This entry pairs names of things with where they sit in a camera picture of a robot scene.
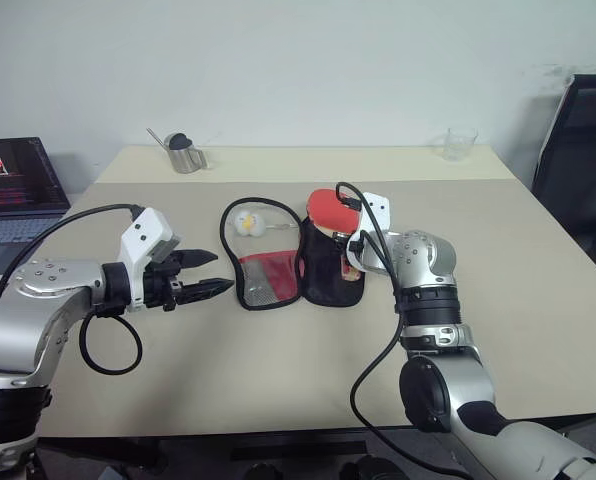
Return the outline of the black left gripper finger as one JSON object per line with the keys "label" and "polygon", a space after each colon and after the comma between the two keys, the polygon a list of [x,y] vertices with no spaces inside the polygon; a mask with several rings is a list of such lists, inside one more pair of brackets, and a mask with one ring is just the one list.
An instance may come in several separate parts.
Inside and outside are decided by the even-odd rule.
{"label": "black left gripper finger", "polygon": [[177,305],[185,305],[208,300],[226,292],[233,285],[233,280],[224,278],[201,280],[198,283],[182,286],[180,291],[175,294],[175,302]]}
{"label": "black left gripper finger", "polygon": [[197,268],[216,261],[218,256],[203,249],[184,249],[179,251],[179,264],[182,268]]}

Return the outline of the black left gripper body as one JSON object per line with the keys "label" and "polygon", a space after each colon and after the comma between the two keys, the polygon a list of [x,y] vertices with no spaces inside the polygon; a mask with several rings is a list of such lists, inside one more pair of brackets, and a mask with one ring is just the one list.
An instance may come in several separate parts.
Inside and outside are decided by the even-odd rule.
{"label": "black left gripper body", "polygon": [[143,274],[144,305],[165,312],[180,305],[183,284],[177,276],[183,269],[183,250],[174,250],[160,262],[151,261]]}

